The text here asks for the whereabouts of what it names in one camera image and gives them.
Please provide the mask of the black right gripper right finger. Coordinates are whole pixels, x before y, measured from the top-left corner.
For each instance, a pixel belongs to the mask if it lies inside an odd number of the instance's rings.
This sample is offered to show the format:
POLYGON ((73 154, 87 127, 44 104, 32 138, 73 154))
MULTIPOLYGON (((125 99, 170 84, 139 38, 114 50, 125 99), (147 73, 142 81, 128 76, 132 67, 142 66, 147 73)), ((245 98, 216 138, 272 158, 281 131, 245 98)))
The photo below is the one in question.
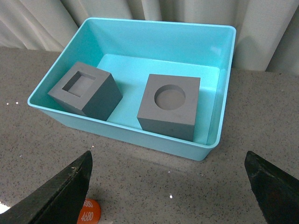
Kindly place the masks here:
POLYGON ((263 217, 269 224, 299 222, 299 181, 248 151, 244 166, 263 217))

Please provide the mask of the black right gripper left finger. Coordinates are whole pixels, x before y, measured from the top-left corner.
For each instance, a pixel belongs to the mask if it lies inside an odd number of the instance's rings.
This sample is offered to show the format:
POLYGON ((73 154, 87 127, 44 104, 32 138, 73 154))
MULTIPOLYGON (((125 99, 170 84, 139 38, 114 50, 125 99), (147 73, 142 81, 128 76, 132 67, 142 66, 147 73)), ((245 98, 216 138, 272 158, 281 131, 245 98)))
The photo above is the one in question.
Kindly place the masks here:
POLYGON ((93 168, 91 151, 0 216, 2 224, 75 224, 86 198, 93 168))

